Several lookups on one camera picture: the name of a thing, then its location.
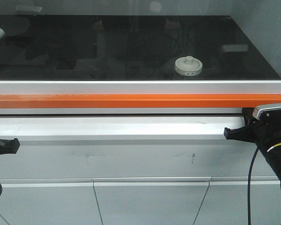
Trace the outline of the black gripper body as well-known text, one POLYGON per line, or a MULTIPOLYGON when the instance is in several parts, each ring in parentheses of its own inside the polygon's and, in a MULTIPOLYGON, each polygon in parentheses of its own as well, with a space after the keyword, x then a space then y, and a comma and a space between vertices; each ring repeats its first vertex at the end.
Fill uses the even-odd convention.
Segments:
POLYGON ((257 127, 256 141, 260 150, 281 150, 281 114, 259 114, 255 116, 257 127))

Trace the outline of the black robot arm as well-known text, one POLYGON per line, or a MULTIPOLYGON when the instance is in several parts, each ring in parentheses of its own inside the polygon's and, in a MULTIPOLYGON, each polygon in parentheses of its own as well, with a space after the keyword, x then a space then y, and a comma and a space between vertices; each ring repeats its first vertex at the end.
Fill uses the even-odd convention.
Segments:
POLYGON ((254 143, 280 181, 281 187, 281 104, 243 108, 245 126, 224 129, 227 140, 254 143))

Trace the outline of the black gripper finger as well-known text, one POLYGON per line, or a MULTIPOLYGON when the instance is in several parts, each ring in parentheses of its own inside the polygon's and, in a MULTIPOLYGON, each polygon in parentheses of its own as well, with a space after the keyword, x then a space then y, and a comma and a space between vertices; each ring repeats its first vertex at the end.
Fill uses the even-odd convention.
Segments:
POLYGON ((257 122, 258 120, 253 116, 254 108, 251 107, 245 107, 242 108, 242 116, 244 118, 245 124, 252 124, 257 122))
POLYGON ((20 147, 20 142, 17 138, 13 140, 0 139, 0 155, 16 154, 20 147))
POLYGON ((227 140, 237 140, 248 143, 262 143, 264 136, 259 127, 261 123, 255 122, 247 126, 230 129, 224 128, 224 136, 227 140))

